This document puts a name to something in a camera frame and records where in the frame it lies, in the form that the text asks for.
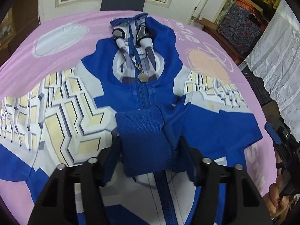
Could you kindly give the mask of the person's right hand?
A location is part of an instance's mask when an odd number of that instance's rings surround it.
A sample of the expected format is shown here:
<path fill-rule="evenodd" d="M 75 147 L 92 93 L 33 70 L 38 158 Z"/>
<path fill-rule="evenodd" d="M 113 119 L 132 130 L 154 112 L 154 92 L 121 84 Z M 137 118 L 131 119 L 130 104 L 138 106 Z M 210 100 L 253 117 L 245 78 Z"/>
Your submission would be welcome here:
<path fill-rule="evenodd" d="M 269 192 L 263 196 L 271 219 L 278 219 L 279 224 L 286 219 L 292 205 L 296 202 L 296 196 L 294 196 L 293 200 L 287 196 L 283 196 L 282 198 L 279 197 L 279 191 L 282 185 L 283 175 L 280 174 L 276 178 L 276 182 L 270 185 Z"/>

